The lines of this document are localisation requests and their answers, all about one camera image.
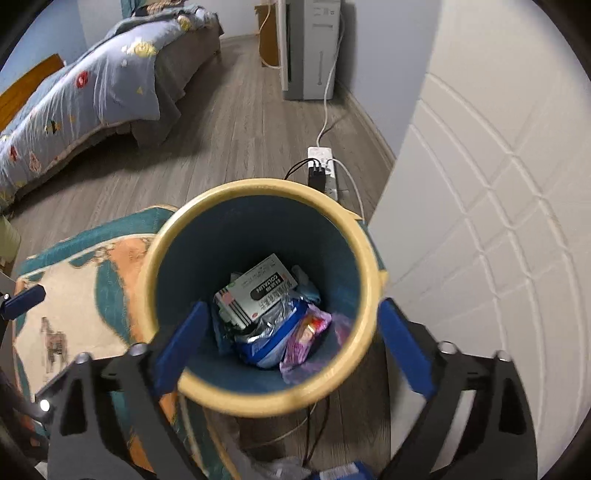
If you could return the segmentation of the white black cardboard box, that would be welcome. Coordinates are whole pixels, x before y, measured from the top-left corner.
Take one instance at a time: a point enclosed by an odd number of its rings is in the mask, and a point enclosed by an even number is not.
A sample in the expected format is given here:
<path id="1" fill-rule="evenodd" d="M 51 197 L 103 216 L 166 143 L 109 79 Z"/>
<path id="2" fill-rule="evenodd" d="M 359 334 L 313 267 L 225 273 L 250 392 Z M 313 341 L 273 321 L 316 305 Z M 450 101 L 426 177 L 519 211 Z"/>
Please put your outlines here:
<path id="1" fill-rule="evenodd" d="M 238 331 L 249 330 L 291 290 L 297 280 L 276 254 L 266 257 L 214 296 L 219 317 Z"/>

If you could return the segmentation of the blue white snack bag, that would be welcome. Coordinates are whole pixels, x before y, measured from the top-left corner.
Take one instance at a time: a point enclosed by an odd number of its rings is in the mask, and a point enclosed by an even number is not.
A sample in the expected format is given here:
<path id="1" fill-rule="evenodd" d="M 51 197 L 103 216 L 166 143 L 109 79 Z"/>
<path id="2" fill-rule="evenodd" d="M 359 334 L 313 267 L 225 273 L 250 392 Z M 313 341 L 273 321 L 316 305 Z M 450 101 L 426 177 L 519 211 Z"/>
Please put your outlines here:
<path id="1" fill-rule="evenodd" d="M 271 369 L 280 364 L 287 340 L 308 311 L 303 298 L 288 295 L 260 318 L 249 334 L 235 335 L 232 351 L 246 365 Z"/>

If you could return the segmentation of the pink purple snack wrapper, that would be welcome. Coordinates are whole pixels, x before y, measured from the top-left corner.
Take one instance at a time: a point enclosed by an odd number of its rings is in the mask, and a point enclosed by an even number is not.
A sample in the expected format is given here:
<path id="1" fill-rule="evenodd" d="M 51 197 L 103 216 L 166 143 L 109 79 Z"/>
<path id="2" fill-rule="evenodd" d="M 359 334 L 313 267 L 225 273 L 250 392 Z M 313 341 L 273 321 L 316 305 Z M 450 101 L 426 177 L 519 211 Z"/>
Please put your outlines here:
<path id="1" fill-rule="evenodd" d="M 342 313 L 328 313 L 308 304 L 303 319 L 287 340 L 280 374 L 287 385 L 310 380 L 331 363 L 345 345 L 353 320 Z"/>

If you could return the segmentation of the light blue plastic bag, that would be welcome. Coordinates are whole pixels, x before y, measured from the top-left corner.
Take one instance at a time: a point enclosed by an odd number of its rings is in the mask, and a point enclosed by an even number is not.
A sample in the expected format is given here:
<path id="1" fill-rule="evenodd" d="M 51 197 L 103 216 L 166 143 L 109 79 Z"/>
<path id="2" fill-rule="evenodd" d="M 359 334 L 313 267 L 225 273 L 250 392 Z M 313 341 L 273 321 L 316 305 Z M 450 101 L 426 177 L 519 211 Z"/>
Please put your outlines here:
<path id="1" fill-rule="evenodd" d="M 297 287 L 294 289 L 294 291 L 297 292 L 297 295 L 308 303 L 317 306 L 320 305 L 322 301 L 320 291 L 318 291 L 315 284 L 311 282 L 308 274 L 298 265 L 294 265 L 293 268 L 291 268 L 291 272 L 293 273 L 294 279 L 297 281 Z"/>

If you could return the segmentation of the yellow teal trash bin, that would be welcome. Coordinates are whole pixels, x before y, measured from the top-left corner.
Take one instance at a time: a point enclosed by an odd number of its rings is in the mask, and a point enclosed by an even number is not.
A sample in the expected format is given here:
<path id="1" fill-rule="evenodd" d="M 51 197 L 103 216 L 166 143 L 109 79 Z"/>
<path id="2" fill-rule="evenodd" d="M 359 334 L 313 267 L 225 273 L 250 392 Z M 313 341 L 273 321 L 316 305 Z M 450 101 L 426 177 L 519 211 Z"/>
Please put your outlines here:
<path id="1" fill-rule="evenodd" d="M 303 409 L 344 383 L 373 341 L 387 272 L 365 223 L 317 190 L 270 178 L 208 190 L 161 227 L 135 289 L 142 338 L 173 329 L 195 302 L 211 301 L 231 273 L 270 255 L 304 269 L 320 290 L 322 309 L 345 315 L 352 327 L 322 338 L 312 353 L 321 367 L 297 385 L 285 383 L 276 369 L 221 356 L 211 333 L 193 339 L 178 388 L 197 404 L 247 418 Z"/>

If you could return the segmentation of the small green waste bin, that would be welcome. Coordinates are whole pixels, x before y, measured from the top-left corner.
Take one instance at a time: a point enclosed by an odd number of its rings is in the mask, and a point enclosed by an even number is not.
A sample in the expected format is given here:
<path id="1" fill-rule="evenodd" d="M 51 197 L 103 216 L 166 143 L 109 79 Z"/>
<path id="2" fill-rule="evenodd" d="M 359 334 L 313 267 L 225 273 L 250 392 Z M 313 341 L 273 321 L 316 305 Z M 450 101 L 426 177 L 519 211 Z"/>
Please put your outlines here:
<path id="1" fill-rule="evenodd" d="M 18 253 L 21 236 L 5 216 L 0 217 L 0 256 L 6 263 L 12 263 Z"/>

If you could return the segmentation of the patterned teal orange cushion mat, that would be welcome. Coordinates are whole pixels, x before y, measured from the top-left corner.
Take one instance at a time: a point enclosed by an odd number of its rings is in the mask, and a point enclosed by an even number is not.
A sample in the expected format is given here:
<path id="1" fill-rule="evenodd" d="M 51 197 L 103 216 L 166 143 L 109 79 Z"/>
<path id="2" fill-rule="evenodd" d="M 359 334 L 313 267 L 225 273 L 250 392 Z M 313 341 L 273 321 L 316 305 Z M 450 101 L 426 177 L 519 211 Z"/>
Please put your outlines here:
<path id="1" fill-rule="evenodd" d="M 156 205 L 61 241 L 21 265 L 17 291 L 40 284 L 44 301 L 9 327 L 15 384 L 28 400 L 73 361 L 119 356 L 141 340 L 132 307 L 150 244 L 174 214 Z"/>

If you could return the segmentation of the wooden headboard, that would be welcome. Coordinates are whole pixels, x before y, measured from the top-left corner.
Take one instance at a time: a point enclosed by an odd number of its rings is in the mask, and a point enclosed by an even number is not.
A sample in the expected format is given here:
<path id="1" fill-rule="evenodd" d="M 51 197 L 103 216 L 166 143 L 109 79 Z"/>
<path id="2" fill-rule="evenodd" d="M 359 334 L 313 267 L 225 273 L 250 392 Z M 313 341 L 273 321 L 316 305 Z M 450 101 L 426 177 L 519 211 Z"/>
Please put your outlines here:
<path id="1" fill-rule="evenodd" d="M 41 61 L 0 96 L 0 128 L 4 130 L 25 105 L 38 86 L 51 74 L 64 66 L 58 54 Z"/>

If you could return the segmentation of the white power strip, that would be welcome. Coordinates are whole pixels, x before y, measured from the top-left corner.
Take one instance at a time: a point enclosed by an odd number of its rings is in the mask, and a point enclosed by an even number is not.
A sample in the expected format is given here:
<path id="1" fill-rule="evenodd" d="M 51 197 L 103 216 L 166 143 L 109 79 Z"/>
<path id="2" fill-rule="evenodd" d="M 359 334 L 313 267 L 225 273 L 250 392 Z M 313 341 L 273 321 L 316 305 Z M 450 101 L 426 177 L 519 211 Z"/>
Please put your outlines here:
<path id="1" fill-rule="evenodd" d="M 329 147 L 308 147 L 308 187 L 339 200 L 335 163 Z"/>

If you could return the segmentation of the bed with blue quilt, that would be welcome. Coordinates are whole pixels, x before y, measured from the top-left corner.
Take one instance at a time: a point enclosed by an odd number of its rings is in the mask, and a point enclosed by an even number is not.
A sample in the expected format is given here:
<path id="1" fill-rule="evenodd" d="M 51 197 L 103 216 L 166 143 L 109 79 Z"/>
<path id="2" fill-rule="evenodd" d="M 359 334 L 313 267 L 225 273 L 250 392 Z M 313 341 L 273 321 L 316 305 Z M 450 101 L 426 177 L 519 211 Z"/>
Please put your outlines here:
<path id="1" fill-rule="evenodd" d="M 217 14 L 202 6 L 150 8 L 49 75 L 1 133 L 1 208 L 114 133 L 131 133 L 141 148 L 161 144 L 222 33 Z"/>

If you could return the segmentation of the wooden tv cabinet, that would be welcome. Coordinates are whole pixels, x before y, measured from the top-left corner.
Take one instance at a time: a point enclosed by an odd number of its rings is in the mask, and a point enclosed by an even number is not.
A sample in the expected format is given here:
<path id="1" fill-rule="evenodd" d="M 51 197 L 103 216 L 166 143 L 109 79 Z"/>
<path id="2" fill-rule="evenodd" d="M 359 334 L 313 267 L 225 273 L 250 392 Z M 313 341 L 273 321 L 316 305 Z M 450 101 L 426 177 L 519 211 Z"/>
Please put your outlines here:
<path id="1" fill-rule="evenodd" d="M 276 2 L 266 1 L 254 6 L 257 20 L 257 39 L 259 40 L 259 58 L 262 65 L 280 69 L 280 53 L 277 45 Z"/>

